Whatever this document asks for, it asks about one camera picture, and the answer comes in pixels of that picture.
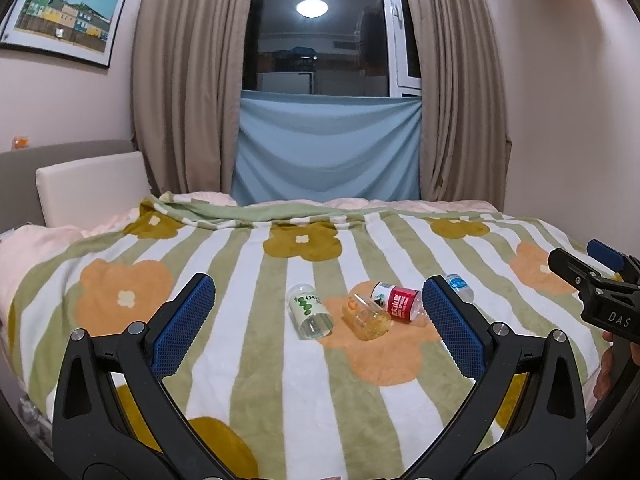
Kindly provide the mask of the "person's right hand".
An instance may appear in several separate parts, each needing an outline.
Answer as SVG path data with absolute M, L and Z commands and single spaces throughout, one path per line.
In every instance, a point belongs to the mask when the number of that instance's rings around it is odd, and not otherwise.
M 629 344 L 630 355 L 634 360 L 634 364 L 640 365 L 640 346 L 631 342 Z M 608 348 L 603 353 L 601 360 L 601 368 L 597 378 L 596 385 L 593 388 L 593 394 L 598 401 L 602 401 L 611 390 L 613 385 L 612 369 L 614 365 L 613 348 Z

